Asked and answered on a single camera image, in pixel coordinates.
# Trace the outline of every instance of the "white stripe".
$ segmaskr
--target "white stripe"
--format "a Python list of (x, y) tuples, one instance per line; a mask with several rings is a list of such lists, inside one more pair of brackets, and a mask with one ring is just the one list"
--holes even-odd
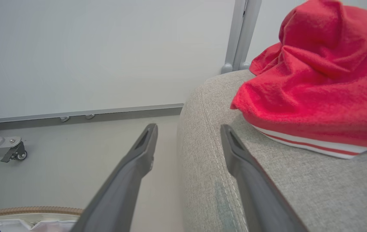
[(351, 144), (344, 144), (344, 143), (336, 143), (336, 142), (330, 142), (330, 141), (313, 140), (313, 139), (308, 139), (308, 138), (303, 138), (303, 137), (298, 137), (298, 136), (293, 136), (293, 135), (287, 135), (287, 134), (283, 134), (283, 133), (280, 133), (280, 132), (265, 130), (265, 129), (259, 128), (257, 126), (254, 126), (254, 125), (253, 125), (253, 127), (255, 129), (257, 129), (258, 131), (263, 132), (265, 134), (276, 136), (276, 137), (279, 137), (279, 138), (283, 138), (283, 139), (286, 139), (286, 140), (289, 140), (289, 141), (304, 142), (304, 143), (317, 145), (319, 147), (325, 147), (325, 148), (331, 148), (331, 149), (337, 149), (337, 150), (343, 150), (343, 151), (350, 151), (350, 152), (354, 152), (354, 153), (362, 153), (364, 151), (367, 151), (367, 147), (361, 147), (361, 146), (356, 146), (356, 145), (351, 145)]
[(333, 152), (333, 151), (325, 151), (325, 150), (322, 150), (322, 149), (318, 149), (318, 148), (310, 147), (310, 146), (306, 146), (306, 145), (294, 144), (294, 143), (290, 143), (290, 142), (287, 142), (287, 141), (278, 140), (278, 139), (272, 138), (272, 137), (267, 136), (267, 135), (265, 135), (265, 136), (272, 139), (273, 141), (277, 141), (277, 142), (280, 142), (282, 144), (285, 144), (285, 145), (288, 145), (288, 146), (291, 146), (291, 147), (305, 148), (305, 149), (308, 149), (308, 150), (311, 150), (311, 151), (316, 151), (316, 152), (319, 152), (319, 153), (322, 153), (322, 154), (326, 154), (326, 155), (330, 155), (330, 156), (334, 156), (334, 157), (339, 157), (339, 158), (343, 158), (343, 159), (348, 159), (348, 160), (355, 157), (355, 156), (352, 156), (352, 155), (336, 153), (336, 152)]

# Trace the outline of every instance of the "brown woven basket rim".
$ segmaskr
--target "brown woven basket rim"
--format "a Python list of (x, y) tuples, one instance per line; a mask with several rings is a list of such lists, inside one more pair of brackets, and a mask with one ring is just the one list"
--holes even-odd
[(0, 216), (24, 213), (61, 213), (80, 216), (83, 210), (68, 207), (16, 207), (0, 209)]

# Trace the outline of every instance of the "red garment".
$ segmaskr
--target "red garment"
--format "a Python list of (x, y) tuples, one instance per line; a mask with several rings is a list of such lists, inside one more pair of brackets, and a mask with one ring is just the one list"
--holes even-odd
[(256, 57), (231, 109), (257, 128), (367, 147), (367, 10), (309, 0)]

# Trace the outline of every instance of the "caster wheel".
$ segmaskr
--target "caster wheel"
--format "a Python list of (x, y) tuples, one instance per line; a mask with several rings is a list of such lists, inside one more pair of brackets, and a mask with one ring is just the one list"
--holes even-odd
[(15, 159), (18, 161), (22, 161), (22, 160), (25, 160), (26, 157), (27, 157), (27, 151), (24, 151), (23, 154), (18, 154)]

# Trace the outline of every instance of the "gray upholstery fabric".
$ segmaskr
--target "gray upholstery fabric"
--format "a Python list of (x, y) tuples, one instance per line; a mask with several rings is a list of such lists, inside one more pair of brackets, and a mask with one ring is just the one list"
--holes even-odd
[(367, 231), (367, 153), (352, 160), (266, 138), (229, 105), (248, 70), (209, 79), (189, 97), (178, 127), (187, 231), (247, 231), (236, 180), (226, 170), (220, 125), (234, 128), (309, 231)]

